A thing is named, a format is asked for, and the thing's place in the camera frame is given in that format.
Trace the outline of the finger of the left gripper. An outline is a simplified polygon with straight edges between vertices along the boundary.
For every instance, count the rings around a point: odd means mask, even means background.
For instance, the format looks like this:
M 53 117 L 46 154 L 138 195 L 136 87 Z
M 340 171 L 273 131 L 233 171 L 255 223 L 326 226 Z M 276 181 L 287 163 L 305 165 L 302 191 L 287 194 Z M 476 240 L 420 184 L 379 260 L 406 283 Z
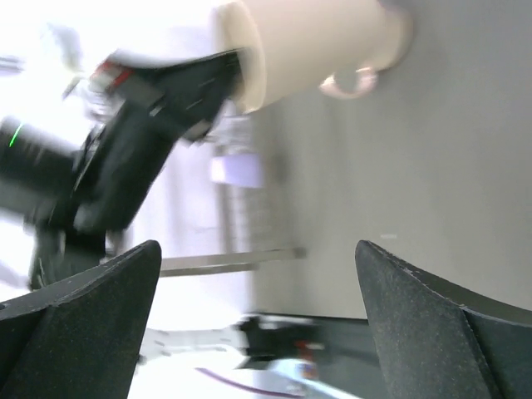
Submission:
M 203 140 L 241 80 L 241 62 L 247 58 L 240 48 L 157 68 L 153 83 L 160 97 L 149 115 L 173 140 Z

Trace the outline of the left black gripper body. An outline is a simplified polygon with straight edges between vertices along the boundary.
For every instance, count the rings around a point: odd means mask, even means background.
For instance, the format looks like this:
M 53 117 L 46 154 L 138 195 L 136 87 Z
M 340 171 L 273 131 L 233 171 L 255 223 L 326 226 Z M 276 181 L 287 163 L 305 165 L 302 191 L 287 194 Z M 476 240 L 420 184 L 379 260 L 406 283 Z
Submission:
M 152 110 L 165 96 L 155 84 L 165 70 L 166 66 L 130 65 L 107 58 L 91 74 L 91 117 L 106 123 L 128 101 Z

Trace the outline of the pink mug lavender inside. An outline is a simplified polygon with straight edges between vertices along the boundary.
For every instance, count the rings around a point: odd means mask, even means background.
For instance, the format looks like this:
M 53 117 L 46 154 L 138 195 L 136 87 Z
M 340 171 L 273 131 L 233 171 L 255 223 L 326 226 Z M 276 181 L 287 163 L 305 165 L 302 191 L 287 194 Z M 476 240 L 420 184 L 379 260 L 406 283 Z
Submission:
M 377 0 L 227 1 L 213 27 L 217 48 L 239 55 L 231 98 L 245 114 L 310 86 L 340 100 L 363 96 L 413 36 L 411 14 Z

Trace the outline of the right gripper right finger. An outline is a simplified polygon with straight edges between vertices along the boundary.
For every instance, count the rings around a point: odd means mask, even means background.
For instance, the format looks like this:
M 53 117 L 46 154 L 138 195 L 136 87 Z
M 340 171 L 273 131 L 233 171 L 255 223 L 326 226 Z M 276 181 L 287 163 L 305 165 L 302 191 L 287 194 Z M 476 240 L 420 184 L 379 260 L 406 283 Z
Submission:
M 529 398 L 531 312 L 428 273 L 370 241 L 358 282 L 392 398 Z

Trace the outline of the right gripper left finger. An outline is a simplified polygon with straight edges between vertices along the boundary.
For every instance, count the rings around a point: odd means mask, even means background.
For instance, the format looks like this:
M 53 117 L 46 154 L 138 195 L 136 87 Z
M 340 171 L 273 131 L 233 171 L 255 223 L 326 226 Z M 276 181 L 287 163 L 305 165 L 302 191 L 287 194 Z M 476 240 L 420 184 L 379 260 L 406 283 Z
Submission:
M 122 399 L 160 275 L 149 240 L 1 304 L 3 399 Z

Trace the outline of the lavender plastic cup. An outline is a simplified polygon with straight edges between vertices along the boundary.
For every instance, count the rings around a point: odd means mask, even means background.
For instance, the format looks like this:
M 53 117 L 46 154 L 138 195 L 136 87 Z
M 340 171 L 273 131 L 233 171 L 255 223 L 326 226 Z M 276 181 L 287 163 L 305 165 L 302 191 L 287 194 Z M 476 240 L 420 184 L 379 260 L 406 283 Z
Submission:
M 230 154 L 215 156 L 210 162 L 211 180 L 218 184 L 259 189 L 264 175 L 258 154 Z

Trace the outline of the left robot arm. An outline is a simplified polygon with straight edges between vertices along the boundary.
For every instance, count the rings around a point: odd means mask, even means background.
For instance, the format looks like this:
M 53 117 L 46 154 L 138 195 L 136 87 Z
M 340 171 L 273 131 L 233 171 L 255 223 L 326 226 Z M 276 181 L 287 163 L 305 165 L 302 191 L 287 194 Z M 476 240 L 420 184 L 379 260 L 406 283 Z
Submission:
M 59 150 L 12 117 L 1 124 L 1 206 L 33 227 L 32 290 L 110 256 L 106 237 L 129 228 L 175 144 L 202 141 L 242 76 L 242 51 L 174 64 L 117 56 L 88 86 L 114 105 L 80 148 Z

